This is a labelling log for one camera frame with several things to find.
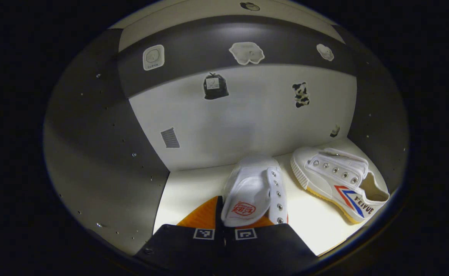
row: white floor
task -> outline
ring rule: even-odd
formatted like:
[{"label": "white floor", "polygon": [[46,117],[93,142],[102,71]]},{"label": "white floor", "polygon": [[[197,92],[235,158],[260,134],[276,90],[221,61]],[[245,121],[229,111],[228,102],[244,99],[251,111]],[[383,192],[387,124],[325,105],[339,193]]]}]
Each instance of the white floor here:
[{"label": "white floor", "polygon": [[[366,158],[376,181],[388,191],[385,181],[371,160],[348,138],[333,141],[321,148],[333,147]],[[282,168],[286,188],[289,225],[316,255],[321,255],[345,241],[366,222],[351,224],[333,203],[305,191],[291,171],[291,154],[275,157]],[[202,203],[221,195],[234,165],[171,172],[163,191],[153,233],[163,224],[177,224]]]}]

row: shoe sole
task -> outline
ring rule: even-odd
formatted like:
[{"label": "shoe sole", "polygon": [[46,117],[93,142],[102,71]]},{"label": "shoe sole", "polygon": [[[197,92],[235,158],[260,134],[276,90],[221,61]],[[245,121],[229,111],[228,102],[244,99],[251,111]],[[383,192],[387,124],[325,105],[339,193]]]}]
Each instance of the shoe sole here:
[{"label": "shoe sole", "polygon": [[302,187],[307,187],[307,191],[311,192],[314,196],[318,196],[321,199],[324,199],[326,201],[332,202],[333,204],[335,204],[335,206],[337,206],[340,211],[342,211],[342,213],[344,213],[345,217],[353,224],[358,224],[361,222],[358,222],[357,220],[355,220],[353,217],[351,217],[351,215],[349,215],[344,208],[342,208],[342,206],[340,206],[340,204],[338,204],[337,202],[335,202],[332,199],[328,199],[326,197],[324,197],[321,194],[318,194],[317,192],[315,192],[314,190],[312,190],[312,188],[310,188],[307,185],[307,177],[303,174],[303,172],[300,169],[300,166],[298,166],[298,164],[296,164],[296,161],[294,161],[294,157],[291,157],[291,168],[293,169],[293,174],[294,176],[296,176],[296,179],[298,180],[298,182],[300,182]]}]

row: white sticker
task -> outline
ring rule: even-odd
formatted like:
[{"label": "white sticker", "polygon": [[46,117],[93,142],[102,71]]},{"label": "white sticker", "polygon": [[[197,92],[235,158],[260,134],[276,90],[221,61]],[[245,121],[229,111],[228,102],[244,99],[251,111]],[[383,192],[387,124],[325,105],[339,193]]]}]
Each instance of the white sticker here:
[{"label": "white sticker", "polygon": [[165,48],[163,45],[155,45],[144,50],[142,64],[145,71],[163,66],[165,64]]},{"label": "white sticker", "polygon": [[317,51],[320,53],[320,55],[322,56],[322,58],[328,60],[328,61],[332,61],[333,60],[333,53],[332,50],[323,45],[323,44],[318,44],[317,45]]},{"label": "white sticker", "polygon": [[217,77],[206,79],[206,87],[207,89],[218,89],[220,87],[220,79]]},{"label": "white sticker", "polygon": [[247,65],[249,62],[258,64],[265,58],[262,49],[254,42],[234,43],[229,51],[240,65]]}]

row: white wall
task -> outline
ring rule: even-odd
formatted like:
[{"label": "white wall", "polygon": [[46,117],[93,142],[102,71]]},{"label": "white wall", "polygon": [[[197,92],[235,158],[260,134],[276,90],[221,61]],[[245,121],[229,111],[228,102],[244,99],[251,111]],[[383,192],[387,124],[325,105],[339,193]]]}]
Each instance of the white wall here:
[{"label": "white wall", "polygon": [[[277,156],[346,137],[356,77],[309,66],[247,65],[216,70],[229,96],[205,100],[208,72],[162,84],[129,99],[151,145],[170,171],[235,164],[245,154]],[[307,82],[310,104],[296,108],[293,84]],[[337,137],[330,132],[340,125]],[[174,127],[180,148],[161,132]]]}]

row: shoe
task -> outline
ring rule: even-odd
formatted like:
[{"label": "shoe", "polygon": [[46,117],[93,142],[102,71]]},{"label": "shoe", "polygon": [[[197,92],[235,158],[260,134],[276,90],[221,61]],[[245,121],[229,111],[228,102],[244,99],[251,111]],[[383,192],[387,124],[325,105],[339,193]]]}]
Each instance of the shoe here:
[{"label": "shoe", "polygon": [[368,161],[347,152],[302,147],[293,152],[291,168],[304,189],[337,205],[352,223],[372,217],[390,197]]},{"label": "shoe", "polygon": [[265,155],[242,159],[223,190],[221,220],[226,227],[251,225],[266,215],[272,224],[287,223],[286,193],[281,168]]}]

